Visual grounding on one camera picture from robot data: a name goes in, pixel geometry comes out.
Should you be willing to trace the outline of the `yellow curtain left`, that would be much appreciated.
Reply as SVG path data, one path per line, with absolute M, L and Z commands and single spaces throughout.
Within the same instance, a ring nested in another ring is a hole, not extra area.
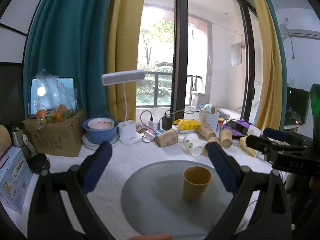
M 137 69 L 144 0 L 111 0 L 106 16 L 105 73 Z M 110 117 L 136 119 L 136 83 L 106 87 Z

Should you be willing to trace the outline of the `white mesh basket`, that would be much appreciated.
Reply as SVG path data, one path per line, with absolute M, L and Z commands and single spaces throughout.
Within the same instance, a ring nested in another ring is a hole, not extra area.
M 203 113 L 199 111 L 199 121 L 200 124 L 208 124 L 210 128 L 216 132 L 217 131 L 217 123 L 219 120 L 219 113 Z

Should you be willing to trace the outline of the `yellow curtain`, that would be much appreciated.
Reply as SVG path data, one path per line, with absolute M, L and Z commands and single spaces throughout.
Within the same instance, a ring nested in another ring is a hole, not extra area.
M 279 129 L 283 104 L 283 75 L 279 44 L 266 0 L 253 0 L 263 45 L 263 84 L 256 126 Z
M 137 69 L 144 0 L 111 0 L 106 16 L 105 73 Z M 136 119 L 136 83 L 106 87 L 110 117 Z

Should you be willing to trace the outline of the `blue cartoon tissue box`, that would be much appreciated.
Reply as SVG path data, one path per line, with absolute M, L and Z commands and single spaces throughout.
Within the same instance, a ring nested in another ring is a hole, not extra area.
M 22 214 L 33 173 L 21 148 L 11 146 L 5 156 L 8 159 L 1 168 L 1 203 Z

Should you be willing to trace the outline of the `hanging white cloth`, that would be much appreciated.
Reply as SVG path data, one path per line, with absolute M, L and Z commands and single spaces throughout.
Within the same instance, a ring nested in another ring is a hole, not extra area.
M 234 43 L 230 45 L 231 58 L 230 63 L 232 66 L 242 64 L 242 44 Z

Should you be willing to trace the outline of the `grey round tray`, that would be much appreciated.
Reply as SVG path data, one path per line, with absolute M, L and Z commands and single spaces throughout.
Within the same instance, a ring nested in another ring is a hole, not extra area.
M 215 169 L 203 165 L 213 178 L 202 198 L 186 202 L 183 173 L 200 163 L 187 160 L 160 161 L 136 171 L 125 183 L 121 205 L 125 217 L 143 235 L 170 233 L 173 239 L 205 239 L 230 204 Z

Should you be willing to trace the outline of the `plastic bag of fruit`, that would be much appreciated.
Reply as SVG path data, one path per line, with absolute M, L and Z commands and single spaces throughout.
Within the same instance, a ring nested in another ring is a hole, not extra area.
M 36 126 L 45 126 L 71 118 L 77 110 L 77 90 L 67 87 L 45 69 L 36 75 Z

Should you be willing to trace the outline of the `white air conditioner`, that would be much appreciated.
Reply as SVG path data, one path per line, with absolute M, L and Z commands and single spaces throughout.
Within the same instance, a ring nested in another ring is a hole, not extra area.
M 285 23 L 279 25 L 281 37 L 283 39 L 292 36 L 292 37 L 303 37 L 311 39 L 320 39 L 319 31 L 306 30 L 306 29 L 290 29 Z

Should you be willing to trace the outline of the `black power adapter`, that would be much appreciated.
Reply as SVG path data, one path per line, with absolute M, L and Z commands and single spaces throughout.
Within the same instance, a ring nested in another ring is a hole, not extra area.
M 171 114 L 165 113 L 162 118 L 162 129 L 168 131 L 172 128 L 172 116 Z

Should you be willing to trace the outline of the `white plate under bowl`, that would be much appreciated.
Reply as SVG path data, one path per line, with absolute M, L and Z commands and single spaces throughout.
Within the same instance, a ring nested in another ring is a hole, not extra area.
M 115 147 L 117 145 L 117 143 L 119 142 L 120 136 L 118 133 L 116 133 L 116 135 L 114 136 L 114 138 L 111 141 L 111 145 L 112 147 Z M 99 148 L 99 144 L 95 144 L 89 141 L 87 134 L 84 134 L 82 136 L 82 144 L 90 150 L 97 150 Z

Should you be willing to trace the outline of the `plain tan paper cup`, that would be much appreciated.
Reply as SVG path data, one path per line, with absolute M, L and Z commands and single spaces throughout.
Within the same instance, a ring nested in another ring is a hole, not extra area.
M 183 173 L 183 198 L 187 202 L 199 201 L 212 181 L 211 172 L 200 166 L 187 168 Z

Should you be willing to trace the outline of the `steel thermos bottle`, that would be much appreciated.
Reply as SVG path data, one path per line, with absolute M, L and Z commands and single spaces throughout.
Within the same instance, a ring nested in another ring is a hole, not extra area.
M 10 134 L 12 146 L 22 150 L 26 159 L 30 158 L 30 150 L 28 148 L 29 139 L 24 133 L 25 125 L 22 122 L 11 121 L 6 125 Z

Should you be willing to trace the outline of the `yellow snack bag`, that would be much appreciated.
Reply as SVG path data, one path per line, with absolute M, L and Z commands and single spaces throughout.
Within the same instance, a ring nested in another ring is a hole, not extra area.
M 201 124 L 195 119 L 177 119 L 173 122 L 180 131 L 189 131 L 199 129 Z

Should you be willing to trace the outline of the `black round lens cap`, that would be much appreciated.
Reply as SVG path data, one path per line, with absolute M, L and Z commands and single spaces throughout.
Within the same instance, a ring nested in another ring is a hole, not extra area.
M 43 170 L 50 169 L 50 162 L 44 153 L 37 153 L 29 161 L 29 167 L 33 173 L 40 174 Z

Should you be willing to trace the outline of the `cardboard box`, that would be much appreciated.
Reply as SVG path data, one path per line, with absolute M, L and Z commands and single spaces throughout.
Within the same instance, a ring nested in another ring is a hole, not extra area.
M 77 157 L 82 146 L 86 112 L 79 109 L 69 119 L 39 127 L 35 119 L 23 120 L 29 141 L 40 153 L 63 157 Z

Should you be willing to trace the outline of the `yellow tissue pack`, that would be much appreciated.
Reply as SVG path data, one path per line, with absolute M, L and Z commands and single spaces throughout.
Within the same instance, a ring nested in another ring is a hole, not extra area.
M 240 138 L 240 147 L 241 147 L 246 153 L 248 153 L 250 156 L 252 156 L 252 157 L 255 158 L 255 157 L 257 156 L 257 150 L 248 147 L 248 146 L 247 146 L 247 143 L 246 143 L 246 139 L 247 139 L 247 137 L 241 137 L 241 138 Z

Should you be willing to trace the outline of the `brown patterned cup left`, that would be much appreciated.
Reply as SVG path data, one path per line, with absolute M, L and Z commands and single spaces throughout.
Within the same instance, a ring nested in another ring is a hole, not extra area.
M 156 136 L 156 143 L 159 147 L 177 144 L 178 134 L 174 129 L 167 130 Z

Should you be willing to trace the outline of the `white power strip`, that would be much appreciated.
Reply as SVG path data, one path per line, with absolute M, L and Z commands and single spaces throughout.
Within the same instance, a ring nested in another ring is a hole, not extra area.
M 158 135 L 160 135 L 160 134 L 162 134 L 164 132 L 165 132 L 165 130 L 163 130 L 163 129 L 159 129 L 156 132 L 148 130 L 148 131 L 145 132 L 144 138 L 146 140 L 148 140 L 148 141 L 154 141 Z

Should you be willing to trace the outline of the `plain brown cup right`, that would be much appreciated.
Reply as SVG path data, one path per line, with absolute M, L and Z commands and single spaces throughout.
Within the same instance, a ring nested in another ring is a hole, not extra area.
M 232 145 L 233 133 L 230 129 L 224 128 L 220 131 L 220 144 L 223 148 L 229 148 Z

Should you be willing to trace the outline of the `pink inner bowl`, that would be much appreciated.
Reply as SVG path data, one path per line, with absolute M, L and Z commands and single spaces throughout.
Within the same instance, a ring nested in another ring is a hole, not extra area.
M 114 128 L 114 121 L 109 118 L 94 118 L 87 125 L 91 130 L 105 131 Z

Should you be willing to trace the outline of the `white desk lamp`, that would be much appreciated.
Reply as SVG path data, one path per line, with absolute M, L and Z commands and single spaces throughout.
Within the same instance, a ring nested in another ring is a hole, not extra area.
M 136 131 L 136 122 L 133 120 L 127 120 L 128 107 L 127 107 L 127 96 L 125 92 L 125 84 L 128 82 L 137 82 L 140 80 L 144 80 L 145 78 L 145 70 L 127 70 L 122 72 L 114 72 L 103 74 L 101 76 L 101 84 L 102 86 L 110 86 L 110 85 L 123 85 L 123 96 L 125 103 L 125 116 L 124 121 L 119 122 L 118 124 L 118 134 L 119 139 L 124 145 L 130 145 L 135 142 L 140 141 L 142 136 Z

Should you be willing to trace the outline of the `white charger plug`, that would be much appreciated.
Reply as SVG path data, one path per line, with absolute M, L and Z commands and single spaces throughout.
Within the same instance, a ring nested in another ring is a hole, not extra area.
M 149 126 L 150 130 L 154 130 L 154 131 L 156 131 L 156 132 L 157 132 L 158 130 L 160 130 L 160 123 L 157 122 L 157 121 L 155 121 L 155 120 L 153 119 L 153 117 L 150 118 L 149 123 L 148 123 L 148 126 Z

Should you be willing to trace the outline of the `blue bowl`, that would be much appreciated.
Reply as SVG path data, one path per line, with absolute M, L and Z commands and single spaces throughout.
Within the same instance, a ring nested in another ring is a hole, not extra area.
M 82 123 L 87 139 L 95 144 L 101 144 L 103 141 L 111 142 L 117 133 L 119 122 L 116 119 L 110 118 L 114 122 L 114 126 L 110 129 L 90 129 L 88 123 L 95 120 L 95 118 L 87 119 Z

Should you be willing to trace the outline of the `yellow curtain right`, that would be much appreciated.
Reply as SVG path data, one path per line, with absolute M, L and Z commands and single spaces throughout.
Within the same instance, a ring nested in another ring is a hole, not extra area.
M 283 104 L 283 75 L 279 44 L 266 0 L 253 0 L 263 45 L 263 84 L 256 126 L 279 129 Z

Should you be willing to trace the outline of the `white cup green logo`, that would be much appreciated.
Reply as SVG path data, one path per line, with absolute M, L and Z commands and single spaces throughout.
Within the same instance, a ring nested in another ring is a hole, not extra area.
M 189 133 L 183 139 L 183 144 L 192 156 L 201 155 L 203 145 L 196 133 Z

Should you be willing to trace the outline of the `brown patterned cup back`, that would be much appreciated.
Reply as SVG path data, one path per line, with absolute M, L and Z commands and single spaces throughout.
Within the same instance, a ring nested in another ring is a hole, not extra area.
M 208 124 L 202 124 L 199 127 L 199 134 L 206 141 L 208 141 L 210 138 L 216 137 L 215 132 L 211 129 L 211 127 Z

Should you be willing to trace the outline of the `teal curtain left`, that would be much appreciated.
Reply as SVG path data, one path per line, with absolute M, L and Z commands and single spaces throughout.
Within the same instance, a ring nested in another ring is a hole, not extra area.
M 41 0 L 23 59 L 23 102 L 28 112 L 30 80 L 45 69 L 74 77 L 78 106 L 89 118 L 108 117 L 105 73 L 106 16 L 110 0 Z

